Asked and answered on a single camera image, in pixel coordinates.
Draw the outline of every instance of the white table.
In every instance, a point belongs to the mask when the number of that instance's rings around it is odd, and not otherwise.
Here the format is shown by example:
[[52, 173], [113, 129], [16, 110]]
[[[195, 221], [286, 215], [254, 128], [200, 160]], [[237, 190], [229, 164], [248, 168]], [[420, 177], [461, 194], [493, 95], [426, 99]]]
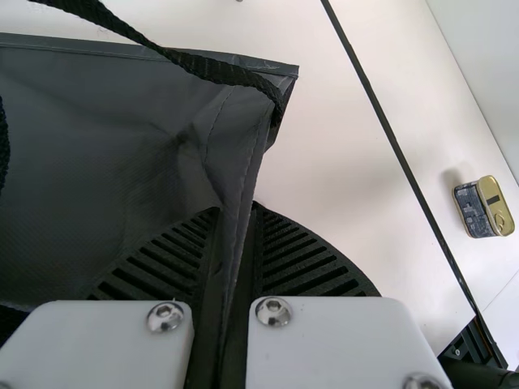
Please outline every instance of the white table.
[[[403, 301], [435, 353], [474, 317], [318, 0], [104, 3], [162, 45], [300, 65], [277, 142], [264, 157], [256, 199], [318, 233], [383, 295]], [[3, 32], [127, 42], [22, 0], [0, 2], [0, 26]], [[352, 38], [356, 45], [358, 37]], [[406, 95], [396, 87], [389, 88], [396, 99]]]
[[425, 1], [331, 3], [492, 335], [515, 370], [519, 331], [507, 321], [517, 324], [519, 317], [512, 298], [519, 295], [519, 276], [513, 280], [519, 233], [468, 237], [450, 190], [492, 174], [517, 221], [519, 187], [440, 28]]

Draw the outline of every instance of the black strap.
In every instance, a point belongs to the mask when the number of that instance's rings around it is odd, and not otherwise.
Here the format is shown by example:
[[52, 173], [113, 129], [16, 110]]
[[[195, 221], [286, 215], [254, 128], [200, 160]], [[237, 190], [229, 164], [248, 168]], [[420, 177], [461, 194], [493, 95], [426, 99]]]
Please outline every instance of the black strap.
[[9, 136], [7, 133], [6, 112], [3, 110], [2, 97], [0, 96], [0, 194], [6, 183], [7, 167], [11, 148], [9, 147]]
[[270, 81], [240, 66], [227, 62], [166, 49], [151, 42], [146, 36], [120, 20], [98, 0], [29, 0], [46, 6], [53, 6], [70, 14], [79, 16], [98, 26], [124, 36], [136, 43], [152, 49], [169, 59], [175, 65], [200, 79], [225, 85], [253, 87], [264, 93], [276, 106], [272, 114], [272, 126], [277, 126], [283, 117], [286, 100]]

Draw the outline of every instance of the white wall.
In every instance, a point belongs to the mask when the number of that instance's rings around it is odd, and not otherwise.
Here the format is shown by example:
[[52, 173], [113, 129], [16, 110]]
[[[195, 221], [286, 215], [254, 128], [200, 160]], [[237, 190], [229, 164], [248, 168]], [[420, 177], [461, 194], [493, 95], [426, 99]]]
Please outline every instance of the white wall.
[[427, 2], [519, 182], [519, 1]]

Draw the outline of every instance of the gold can lid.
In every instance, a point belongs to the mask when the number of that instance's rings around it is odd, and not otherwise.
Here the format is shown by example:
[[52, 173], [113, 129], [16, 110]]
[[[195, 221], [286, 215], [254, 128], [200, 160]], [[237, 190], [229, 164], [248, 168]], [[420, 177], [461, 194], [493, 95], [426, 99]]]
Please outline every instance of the gold can lid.
[[512, 214], [496, 179], [492, 176], [482, 177], [478, 180], [476, 187], [494, 232], [501, 237], [513, 233], [515, 224]]

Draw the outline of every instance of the white surface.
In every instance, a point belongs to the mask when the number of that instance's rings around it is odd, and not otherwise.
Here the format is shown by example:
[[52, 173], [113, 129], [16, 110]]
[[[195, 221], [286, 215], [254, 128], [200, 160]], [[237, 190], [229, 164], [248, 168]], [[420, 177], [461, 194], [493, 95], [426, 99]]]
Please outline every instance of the white surface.
[[519, 181], [519, 2], [427, 3]]
[[508, 362], [508, 370], [519, 366], [519, 273], [483, 312], [495, 342]]
[[[259, 172], [256, 198], [318, 233], [383, 295], [403, 301], [435, 353], [473, 318], [319, 1], [105, 4], [162, 45], [300, 65], [280, 134]], [[125, 41], [22, 0], [0, 2], [0, 26], [4, 32]]]
[[492, 174], [517, 221], [519, 187], [424, 1], [331, 3], [484, 310], [519, 270], [519, 232], [503, 238], [468, 237], [451, 189]]
[[151, 333], [160, 301], [55, 301], [34, 310], [0, 349], [0, 380], [23, 389], [182, 389], [193, 341], [191, 309]]
[[378, 297], [283, 297], [284, 327], [267, 327], [249, 311], [247, 389], [401, 389], [409, 374], [451, 387], [409, 311]]

